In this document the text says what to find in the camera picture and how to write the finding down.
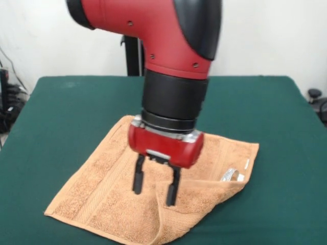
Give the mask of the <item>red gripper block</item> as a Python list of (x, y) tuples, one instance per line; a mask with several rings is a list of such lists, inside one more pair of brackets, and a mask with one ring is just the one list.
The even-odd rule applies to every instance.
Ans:
[(139, 153), (134, 171), (133, 192), (141, 193), (145, 156), (152, 156), (172, 165), (173, 181), (168, 188), (166, 205), (175, 206), (181, 168), (190, 168), (197, 162), (204, 146), (204, 133), (198, 130), (187, 134), (160, 131), (145, 125), (141, 116), (136, 115), (129, 126), (128, 143), (133, 151)]

